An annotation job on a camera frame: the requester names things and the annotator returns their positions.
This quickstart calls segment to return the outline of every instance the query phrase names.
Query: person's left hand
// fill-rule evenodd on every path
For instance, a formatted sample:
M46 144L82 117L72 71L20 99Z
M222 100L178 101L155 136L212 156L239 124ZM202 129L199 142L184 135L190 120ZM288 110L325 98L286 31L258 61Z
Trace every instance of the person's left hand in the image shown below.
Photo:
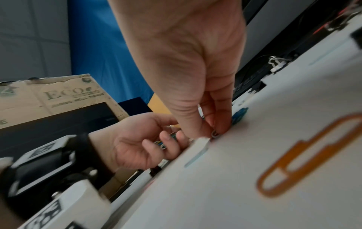
M173 160L189 145L189 139L172 115L145 113L123 119L117 124L92 132L89 138L104 163L115 172L119 167L143 169L156 167L162 159ZM175 141L169 134L177 132ZM167 149L154 142L161 140Z

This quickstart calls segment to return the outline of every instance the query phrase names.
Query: gray tile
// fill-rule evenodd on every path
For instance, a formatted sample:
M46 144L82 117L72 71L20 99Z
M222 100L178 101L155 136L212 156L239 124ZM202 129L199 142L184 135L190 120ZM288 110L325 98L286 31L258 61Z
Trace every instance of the gray tile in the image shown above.
M44 77L37 43L0 36L0 81Z
M0 32L34 36L28 0L0 1Z
M32 0L41 38L69 42L66 0Z
M71 53L69 45L42 42L49 77L71 75Z

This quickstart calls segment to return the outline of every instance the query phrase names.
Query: orange paper clip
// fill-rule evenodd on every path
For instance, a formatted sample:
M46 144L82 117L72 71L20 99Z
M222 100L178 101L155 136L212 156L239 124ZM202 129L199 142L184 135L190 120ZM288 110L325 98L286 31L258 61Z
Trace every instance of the orange paper clip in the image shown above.
M288 165L299 155L304 153L308 148L317 143L321 138L326 136L329 132L339 127L341 124L361 119L361 122L350 130L347 134L342 136L336 142L324 146L319 152L317 152L312 158L310 158L304 165L296 170L290 171L287 169ZM321 132L316 134L309 141L298 141L287 153L285 153L276 163L268 168L257 180L256 188L258 191L266 197L277 197L291 187L296 185L308 174L312 173L315 169L321 166L323 163L328 161L331 157L340 152L343 148L348 146L353 140L357 139L362 134L362 114L354 114L337 119L332 124L324 128ZM280 169L287 178L275 185L272 188L265 189L263 184L268 176L273 173L276 169Z

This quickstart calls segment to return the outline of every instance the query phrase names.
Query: blue plastic sheet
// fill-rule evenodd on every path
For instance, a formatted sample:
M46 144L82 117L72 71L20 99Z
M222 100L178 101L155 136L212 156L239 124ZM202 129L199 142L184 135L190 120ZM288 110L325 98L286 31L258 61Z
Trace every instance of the blue plastic sheet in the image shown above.
M107 0L69 0L72 73L90 73L117 102L153 92L143 79Z

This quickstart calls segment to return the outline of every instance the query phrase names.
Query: person's right hand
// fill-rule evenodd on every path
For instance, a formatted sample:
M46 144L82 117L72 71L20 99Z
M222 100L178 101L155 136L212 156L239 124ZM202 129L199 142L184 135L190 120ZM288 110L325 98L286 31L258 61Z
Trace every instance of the person's right hand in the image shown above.
M184 133L226 132L245 44L241 0L109 1L138 68Z

